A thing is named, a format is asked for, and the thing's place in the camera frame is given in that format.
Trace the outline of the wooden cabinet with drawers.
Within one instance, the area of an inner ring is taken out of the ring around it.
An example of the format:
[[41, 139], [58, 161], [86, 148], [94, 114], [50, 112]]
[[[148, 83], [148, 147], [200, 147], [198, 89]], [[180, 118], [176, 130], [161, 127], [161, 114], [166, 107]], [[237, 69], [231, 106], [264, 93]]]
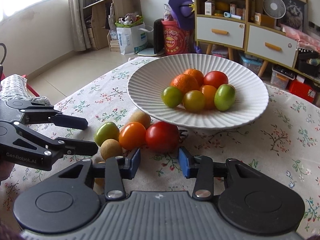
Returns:
[[206, 0], [195, 0], [195, 41], [206, 43], [207, 54], [213, 45], [228, 48], [229, 59], [234, 60], [234, 50], [242, 50], [248, 55], [263, 59], [258, 76], [262, 77], [269, 63], [278, 64], [319, 83], [319, 78], [311, 77], [295, 69], [298, 56], [297, 41], [290, 39], [282, 31], [263, 27], [251, 21], [251, 0], [215, 0], [216, 2], [241, 2], [245, 6], [242, 20], [205, 14]]

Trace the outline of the white ribbed plate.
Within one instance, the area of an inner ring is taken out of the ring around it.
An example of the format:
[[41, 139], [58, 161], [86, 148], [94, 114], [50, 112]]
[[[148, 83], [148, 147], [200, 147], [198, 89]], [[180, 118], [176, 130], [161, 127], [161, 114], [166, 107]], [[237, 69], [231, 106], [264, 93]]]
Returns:
[[131, 75], [127, 93], [151, 117], [195, 129], [244, 126], [268, 106], [267, 88], [257, 75], [239, 63], [205, 54], [153, 60]]

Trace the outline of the white paper bag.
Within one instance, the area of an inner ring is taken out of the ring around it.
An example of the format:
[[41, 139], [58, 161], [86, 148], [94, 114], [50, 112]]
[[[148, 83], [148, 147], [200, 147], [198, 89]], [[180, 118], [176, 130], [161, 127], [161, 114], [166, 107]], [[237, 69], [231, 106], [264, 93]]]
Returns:
[[122, 55], [137, 54], [148, 45], [147, 33], [152, 33], [153, 27], [142, 23], [133, 27], [117, 27], [117, 35]]

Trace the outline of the purple plush toy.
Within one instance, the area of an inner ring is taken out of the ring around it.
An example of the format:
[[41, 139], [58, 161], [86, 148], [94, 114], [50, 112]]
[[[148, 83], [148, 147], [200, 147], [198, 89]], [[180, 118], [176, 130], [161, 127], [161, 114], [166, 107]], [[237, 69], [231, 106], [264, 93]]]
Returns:
[[195, 9], [192, 0], [169, 0], [172, 17], [177, 21], [178, 26], [183, 30], [195, 28]]

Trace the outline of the grey knitted cushion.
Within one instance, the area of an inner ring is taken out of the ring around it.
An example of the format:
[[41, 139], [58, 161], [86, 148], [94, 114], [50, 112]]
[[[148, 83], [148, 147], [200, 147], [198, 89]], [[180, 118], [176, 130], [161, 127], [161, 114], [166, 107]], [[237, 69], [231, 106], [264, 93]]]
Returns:
[[1, 81], [1, 100], [9, 101], [12, 99], [50, 105], [46, 96], [30, 95], [27, 90], [27, 79], [17, 74], [6, 77]]

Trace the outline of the yellow-orange cherry tomato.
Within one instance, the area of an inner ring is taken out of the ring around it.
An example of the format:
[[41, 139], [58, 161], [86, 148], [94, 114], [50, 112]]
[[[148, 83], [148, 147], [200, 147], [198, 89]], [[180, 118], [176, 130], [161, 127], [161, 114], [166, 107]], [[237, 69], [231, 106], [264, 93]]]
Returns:
[[198, 113], [204, 109], [206, 98], [201, 91], [191, 90], [184, 95], [182, 102], [186, 111]]

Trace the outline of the orange tomato in plate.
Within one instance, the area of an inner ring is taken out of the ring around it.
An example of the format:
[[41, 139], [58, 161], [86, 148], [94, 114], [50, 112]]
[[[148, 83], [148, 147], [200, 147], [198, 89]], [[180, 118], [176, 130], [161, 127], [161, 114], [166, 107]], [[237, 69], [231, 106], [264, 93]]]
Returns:
[[204, 109], [211, 110], [215, 108], [214, 98], [216, 93], [216, 88], [211, 85], [203, 85], [200, 89], [202, 94], [205, 97], [205, 106]]

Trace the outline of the red tomato in plate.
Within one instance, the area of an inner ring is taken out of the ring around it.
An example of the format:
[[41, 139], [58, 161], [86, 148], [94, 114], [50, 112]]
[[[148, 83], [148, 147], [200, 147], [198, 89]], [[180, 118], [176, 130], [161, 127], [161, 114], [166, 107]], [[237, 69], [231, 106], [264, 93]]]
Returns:
[[204, 76], [203, 84], [219, 88], [223, 84], [228, 84], [228, 77], [223, 72], [211, 71]]

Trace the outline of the orange tomato on table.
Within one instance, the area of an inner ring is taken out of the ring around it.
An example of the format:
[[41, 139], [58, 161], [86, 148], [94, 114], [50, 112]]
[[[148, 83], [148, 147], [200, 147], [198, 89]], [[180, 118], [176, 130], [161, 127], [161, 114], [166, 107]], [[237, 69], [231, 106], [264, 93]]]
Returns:
[[119, 134], [119, 143], [125, 150], [132, 150], [145, 144], [146, 129], [139, 122], [129, 122]]

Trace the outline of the red snack bucket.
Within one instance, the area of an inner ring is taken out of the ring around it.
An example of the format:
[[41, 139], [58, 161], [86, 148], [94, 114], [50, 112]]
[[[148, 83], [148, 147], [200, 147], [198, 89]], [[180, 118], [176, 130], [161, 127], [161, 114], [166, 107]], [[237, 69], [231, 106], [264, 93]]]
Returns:
[[161, 21], [164, 35], [164, 50], [167, 56], [190, 52], [192, 32], [179, 27], [176, 20]]

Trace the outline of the beige curtain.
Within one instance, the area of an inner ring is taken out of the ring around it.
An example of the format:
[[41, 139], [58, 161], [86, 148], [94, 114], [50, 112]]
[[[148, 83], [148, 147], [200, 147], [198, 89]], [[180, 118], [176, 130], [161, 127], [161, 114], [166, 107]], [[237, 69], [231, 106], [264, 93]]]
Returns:
[[75, 51], [86, 51], [91, 48], [84, 18], [84, 1], [85, 0], [68, 0]]

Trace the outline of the wooden bookshelf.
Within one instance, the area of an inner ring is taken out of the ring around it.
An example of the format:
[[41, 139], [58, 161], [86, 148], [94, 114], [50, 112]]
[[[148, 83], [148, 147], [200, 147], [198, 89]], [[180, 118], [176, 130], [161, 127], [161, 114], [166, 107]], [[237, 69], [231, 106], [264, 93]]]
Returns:
[[109, 46], [114, 22], [129, 13], [141, 14], [140, 0], [86, 0], [83, 12], [91, 48], [99, 50]]

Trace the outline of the big red tomato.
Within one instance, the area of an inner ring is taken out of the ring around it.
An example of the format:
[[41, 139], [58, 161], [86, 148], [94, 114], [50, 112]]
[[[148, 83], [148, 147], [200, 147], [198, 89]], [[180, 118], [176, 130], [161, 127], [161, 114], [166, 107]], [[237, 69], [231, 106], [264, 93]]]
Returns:
[[177, 126], [159, 121], [146, 130], [145, 140], [149, 149], [159, 153], [168, 153], [178, 148], [180, 134]]

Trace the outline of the green round cherry tomato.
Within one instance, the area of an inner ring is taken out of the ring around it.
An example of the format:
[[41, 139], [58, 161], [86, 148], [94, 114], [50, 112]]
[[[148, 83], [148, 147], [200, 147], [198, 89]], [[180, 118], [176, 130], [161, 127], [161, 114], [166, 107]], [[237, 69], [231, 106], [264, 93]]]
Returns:
[[182, 102], [183, 94], [178, 88], [169, 86], [163, 90], [161, 98], [166, 106], [175, 108]]

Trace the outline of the brown longan far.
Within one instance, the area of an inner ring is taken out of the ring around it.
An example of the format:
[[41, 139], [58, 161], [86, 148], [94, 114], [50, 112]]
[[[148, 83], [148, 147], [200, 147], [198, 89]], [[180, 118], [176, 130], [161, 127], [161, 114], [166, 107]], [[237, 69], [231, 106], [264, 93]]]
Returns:
[[138, 122], [142, 124], [145, 127], [145, 129], [148, 129], [151, 124], [151, 117], [143, 111], [137, 109], [130, 116], [129, 122]]

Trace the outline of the brown longan middle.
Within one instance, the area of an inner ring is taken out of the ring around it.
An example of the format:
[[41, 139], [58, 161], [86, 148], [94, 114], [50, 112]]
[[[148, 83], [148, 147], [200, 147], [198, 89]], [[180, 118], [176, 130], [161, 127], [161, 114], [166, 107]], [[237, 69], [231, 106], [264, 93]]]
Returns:
[[101, 157], [106, 160], [110, 157], [123, 155], [123, 149], [120, 143], [115, 139], [105, 140], [100, 147]]

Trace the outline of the white desk fan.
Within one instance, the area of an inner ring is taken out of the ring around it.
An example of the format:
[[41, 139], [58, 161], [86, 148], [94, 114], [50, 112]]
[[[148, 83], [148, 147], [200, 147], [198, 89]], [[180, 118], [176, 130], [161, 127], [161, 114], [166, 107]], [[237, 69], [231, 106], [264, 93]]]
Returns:
[[286, 6], [283, 0], [263, 0], [265, 14], [274, 19], [281, 19], [286, 14]]

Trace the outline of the large mandarin orange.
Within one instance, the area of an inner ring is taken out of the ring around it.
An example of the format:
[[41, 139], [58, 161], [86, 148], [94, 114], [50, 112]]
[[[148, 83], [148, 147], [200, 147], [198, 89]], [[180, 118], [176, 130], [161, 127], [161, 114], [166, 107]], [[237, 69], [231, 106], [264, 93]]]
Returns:
[[196, 79], [190, 75], [180, 74], [176, 76], [170, 83], [171, 86], [178, 88], [182, 94], [186, 94], [192, 90], [199, 90], [199, 84]]

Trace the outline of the green oval tomato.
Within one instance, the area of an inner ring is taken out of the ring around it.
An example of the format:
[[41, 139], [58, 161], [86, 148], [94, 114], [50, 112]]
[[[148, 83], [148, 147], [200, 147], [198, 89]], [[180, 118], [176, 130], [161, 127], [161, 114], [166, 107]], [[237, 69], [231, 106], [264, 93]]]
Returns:
[[221, 85], [217, 89], [214, 97], [216, 109], [223, 112], [229, 110], [235, 102], [235, 96], [236, 89], [234, 86], [230, 84]]
[[118, 140], [119, 133], [119, 128], [114, 122], [106, 122], [95, 133], [94, 141], [98, 146], [101, 146], [107, 139]]

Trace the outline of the rear mandarin orange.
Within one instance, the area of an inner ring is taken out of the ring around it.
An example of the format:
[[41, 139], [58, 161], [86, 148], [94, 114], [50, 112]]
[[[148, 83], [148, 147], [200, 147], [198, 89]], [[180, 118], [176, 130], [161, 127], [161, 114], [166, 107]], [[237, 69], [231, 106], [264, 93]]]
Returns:
[[196, 69], [188, 69], [188, 70], [184, 71], [184, 74], [194, 77], [196, 79], [197, 83], [199, 84], [199, 87], [201, 87], [203, 85], [204, 75], [201, 71], [196, 70]]

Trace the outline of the framed cat picture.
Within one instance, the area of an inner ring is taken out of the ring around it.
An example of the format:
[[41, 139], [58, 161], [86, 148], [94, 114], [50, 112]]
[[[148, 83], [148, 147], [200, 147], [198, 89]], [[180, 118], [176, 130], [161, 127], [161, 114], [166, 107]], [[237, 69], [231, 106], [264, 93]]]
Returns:
[[277, 20], [277, 26], [287, 25], [304, 33], [308, 27], [308, 0], [283, 0], [286, 8], [284, 17]]

